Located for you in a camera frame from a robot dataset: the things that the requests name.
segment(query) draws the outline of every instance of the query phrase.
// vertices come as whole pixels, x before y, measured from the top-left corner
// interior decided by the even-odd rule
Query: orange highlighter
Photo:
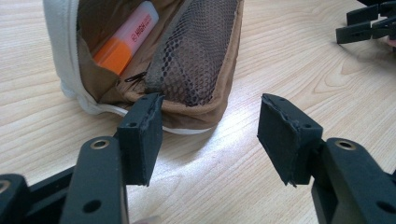
[[[158,19],[158,13],[150,1],[141,3],[93,59],[99,66],[120,75]]]

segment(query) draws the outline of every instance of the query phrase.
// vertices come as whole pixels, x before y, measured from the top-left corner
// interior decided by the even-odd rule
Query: white fabric edge
[[[182,135],[192,135],[192,134],[198,134],[198,133],[205,133],[209,129],[202,129],[202,130],[193,130],[193,129],[171,129],[171,128],[166,128],[163,126],[163,130],[169,133],[175,133],[175,134],[182,134]]]

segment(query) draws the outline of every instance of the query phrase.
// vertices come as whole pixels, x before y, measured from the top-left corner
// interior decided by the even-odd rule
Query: black mesh
[[[212,99],[228,48],[237,0],[192,0],[167,39],[157,78],[165,99],[187,106]]]

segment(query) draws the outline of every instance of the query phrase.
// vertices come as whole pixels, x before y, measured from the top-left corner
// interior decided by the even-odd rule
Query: pouch
[[[92,59],[142,0],[44,0],[61,87],[88,113],[125,115],[160,92],[163,128],[201,133],[222,118],[233,82],[243,0],[152,0],[159,21],[120,76]]]

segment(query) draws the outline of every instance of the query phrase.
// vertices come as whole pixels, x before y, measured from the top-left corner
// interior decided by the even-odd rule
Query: wooden table
[[[121,118],[91,116],[60,90],[41,0],[0,1],[0,174],[30,185],[76,163],[87,140]],[[246,0],[224,118],[208,133],[164,134],[149,188],[128,187],[130,220],[315,223],[310,186],[285,187],[256,134],[264,92],[396,169],[396,59],[384,40],[339,46],[354,0]]]

